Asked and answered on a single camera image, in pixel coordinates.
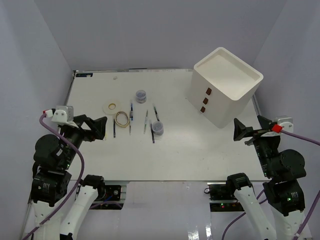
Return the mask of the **blue capped pen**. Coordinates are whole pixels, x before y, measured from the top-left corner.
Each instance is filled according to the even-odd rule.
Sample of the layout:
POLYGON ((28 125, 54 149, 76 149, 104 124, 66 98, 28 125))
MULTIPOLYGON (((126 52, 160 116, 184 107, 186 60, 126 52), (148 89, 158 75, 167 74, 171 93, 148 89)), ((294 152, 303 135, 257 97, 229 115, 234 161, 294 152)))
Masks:
POLYGON ((133 100, 130 100, 130 112, 129 112, 130 121, 134 120, 134 111, 133 111, 133 100))

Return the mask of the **black pen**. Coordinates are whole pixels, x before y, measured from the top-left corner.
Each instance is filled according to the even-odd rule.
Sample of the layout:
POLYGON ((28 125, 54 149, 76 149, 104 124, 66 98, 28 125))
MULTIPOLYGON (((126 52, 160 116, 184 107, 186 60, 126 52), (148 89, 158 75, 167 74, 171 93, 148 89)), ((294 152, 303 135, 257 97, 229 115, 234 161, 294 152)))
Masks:
POLYGON ((113 119, 113 138, 116 138, 116 120, 113 119))

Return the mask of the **white tape roll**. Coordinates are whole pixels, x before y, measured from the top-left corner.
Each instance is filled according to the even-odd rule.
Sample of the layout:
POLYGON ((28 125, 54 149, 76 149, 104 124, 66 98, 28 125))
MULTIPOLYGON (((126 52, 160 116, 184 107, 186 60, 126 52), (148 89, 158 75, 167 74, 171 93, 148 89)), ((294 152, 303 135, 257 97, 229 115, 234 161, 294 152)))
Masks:
POLYGON ((106 115, 115 115, 121 110, 122 110, 122 104, 117 99, 109 99, 102 106, 102 111, 106 115))

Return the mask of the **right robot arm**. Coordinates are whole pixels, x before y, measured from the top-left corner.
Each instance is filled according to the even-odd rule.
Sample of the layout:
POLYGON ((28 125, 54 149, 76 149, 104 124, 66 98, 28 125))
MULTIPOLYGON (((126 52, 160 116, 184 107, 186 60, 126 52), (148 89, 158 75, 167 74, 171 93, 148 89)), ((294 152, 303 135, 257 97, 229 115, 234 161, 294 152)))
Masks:
POLYGON ((304 178, 305 159, 296 150, 279 151, 280 132, 283 129, 275 121, 261 115, 260 129, 245 126, 235 118, 233 140, 246 138, 245 145, 254 146, 263 175, 263 191, 274 218, 271 225, 257 200, 253 185, 245 173, 229 175, 226 195, 238 200, 261 240, 298 240, 301 237, 305 210, 305 197, 298 179, 304 178))

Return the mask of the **beige masking tape roll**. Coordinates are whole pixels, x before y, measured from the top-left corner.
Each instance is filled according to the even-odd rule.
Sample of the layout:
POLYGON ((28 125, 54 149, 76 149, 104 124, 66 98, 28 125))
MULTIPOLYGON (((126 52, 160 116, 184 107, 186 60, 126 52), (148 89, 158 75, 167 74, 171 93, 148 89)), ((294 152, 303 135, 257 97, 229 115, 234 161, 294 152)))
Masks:
POLYGON ((115 124, 121 128, 127 128, 130 124, 130 118, 124 111, 119 111, 114 116, 115 124))

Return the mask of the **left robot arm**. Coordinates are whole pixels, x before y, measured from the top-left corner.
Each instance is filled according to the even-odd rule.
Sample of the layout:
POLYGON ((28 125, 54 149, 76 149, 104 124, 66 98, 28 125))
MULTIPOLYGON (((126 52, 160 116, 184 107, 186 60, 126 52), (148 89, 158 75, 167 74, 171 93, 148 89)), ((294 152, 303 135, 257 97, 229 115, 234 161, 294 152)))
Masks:
POLYGON ((88 210, 106 194, 104 178, 83 177, 82 142, 103 140, 107 117, 68 116, 47 110, 40 124, 50 131, 35 144, 30 199, 35 212, 36 240, 75 240, 88 210))

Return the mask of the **dark green pen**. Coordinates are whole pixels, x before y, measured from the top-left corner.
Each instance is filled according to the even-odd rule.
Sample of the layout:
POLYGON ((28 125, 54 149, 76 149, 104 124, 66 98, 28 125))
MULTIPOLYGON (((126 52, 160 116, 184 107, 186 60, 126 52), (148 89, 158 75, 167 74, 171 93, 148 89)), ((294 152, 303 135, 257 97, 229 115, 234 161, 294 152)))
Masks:
POLYGON ((155 113, 155 116, 156 116, 156 120, 157 120, 158 122, 160 122, 160 118, 159 118, 159 115, 158 115, 158 111, 157 111, 157 108, 156 108, 156 106, 155 106, 154 103, 152 104, 152 107, 153 107, 153 110, 154 110, 154 113, 155 113))

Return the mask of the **white drawer storage box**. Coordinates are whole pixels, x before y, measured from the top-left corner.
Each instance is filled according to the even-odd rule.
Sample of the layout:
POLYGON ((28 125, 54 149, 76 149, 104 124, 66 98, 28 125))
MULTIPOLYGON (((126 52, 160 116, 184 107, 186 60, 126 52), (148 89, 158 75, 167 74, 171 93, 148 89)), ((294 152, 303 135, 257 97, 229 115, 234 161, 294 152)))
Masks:
POLYGON ((264 76, 224 47, 218 47, 192 70, 187 100, 222 129, 243 112, 264 76))

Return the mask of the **light green pen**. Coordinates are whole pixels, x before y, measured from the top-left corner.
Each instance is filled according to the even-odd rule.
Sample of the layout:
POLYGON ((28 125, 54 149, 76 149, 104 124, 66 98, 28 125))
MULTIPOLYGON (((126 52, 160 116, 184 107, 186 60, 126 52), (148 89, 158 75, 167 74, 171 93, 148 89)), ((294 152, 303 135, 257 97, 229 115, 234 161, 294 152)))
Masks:
POLYGON ((146 114, 145 114, 145 119, 144 119, 144 129, 143 129, 143 134, 146 133, 146 129, 147 129, 147 123, 148 123, 148 114, 149 114, 149 110, 146 110, 146 114))

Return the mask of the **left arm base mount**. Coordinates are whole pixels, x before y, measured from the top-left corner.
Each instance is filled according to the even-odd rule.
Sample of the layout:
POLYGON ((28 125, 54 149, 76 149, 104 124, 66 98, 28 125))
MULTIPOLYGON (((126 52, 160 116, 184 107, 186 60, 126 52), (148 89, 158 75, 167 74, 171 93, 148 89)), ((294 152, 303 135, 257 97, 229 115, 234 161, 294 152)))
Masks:
POLYGON ((105 184, 103 193, 91 204, 90 210, 122 210, 127 193, 126 185, 105 184))

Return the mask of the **purple pen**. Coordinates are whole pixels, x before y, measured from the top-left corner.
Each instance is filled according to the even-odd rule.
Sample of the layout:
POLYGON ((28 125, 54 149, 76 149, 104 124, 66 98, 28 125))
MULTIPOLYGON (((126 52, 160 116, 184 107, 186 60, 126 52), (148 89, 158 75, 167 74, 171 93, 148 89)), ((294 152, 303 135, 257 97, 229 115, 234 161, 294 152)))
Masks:
POLYGON ((155 143, 155 136, 154 136, 154 131, 153 131, 153 124, 152 124, 152 120, 149 120, 149 127, 150 127, 150 132, 151 132, 151 139, 152 139, 152 143, 155 143))

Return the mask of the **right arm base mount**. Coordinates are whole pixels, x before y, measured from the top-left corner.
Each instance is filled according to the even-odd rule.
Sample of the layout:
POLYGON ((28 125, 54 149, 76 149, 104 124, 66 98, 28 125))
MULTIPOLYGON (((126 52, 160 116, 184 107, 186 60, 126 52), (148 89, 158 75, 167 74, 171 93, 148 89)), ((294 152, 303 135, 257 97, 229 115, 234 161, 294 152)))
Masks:
POLYGON ((203 192, 209 196, 211 213, 244 212, 242 205, 231 195, 225 183, 209 184, 203 192))

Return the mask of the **paper clip jar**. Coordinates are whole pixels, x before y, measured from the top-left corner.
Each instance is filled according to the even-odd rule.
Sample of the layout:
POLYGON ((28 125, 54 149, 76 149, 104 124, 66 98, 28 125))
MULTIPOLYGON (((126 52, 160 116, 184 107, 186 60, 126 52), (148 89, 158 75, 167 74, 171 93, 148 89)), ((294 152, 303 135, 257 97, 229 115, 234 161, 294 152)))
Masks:
POLYGON ((135 94, 135 99, 138 103, 143 104, 147 100, 147 93, 144 90, 138 90, 135 94))
POLYGON ((152 123, 152 130, 155 135, 161 136, 164 133, 164 125, 161 121, 152 123))

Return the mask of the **white barrel pen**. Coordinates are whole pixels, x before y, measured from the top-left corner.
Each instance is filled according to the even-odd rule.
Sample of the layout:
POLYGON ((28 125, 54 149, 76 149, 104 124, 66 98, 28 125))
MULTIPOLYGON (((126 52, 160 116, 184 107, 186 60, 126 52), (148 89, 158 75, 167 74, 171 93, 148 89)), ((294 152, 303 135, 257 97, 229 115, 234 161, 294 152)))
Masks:
POLYGON ((129 118, 129 135, 131 135, 132 134, 132 119, 131 119, 131 117, 129 118))

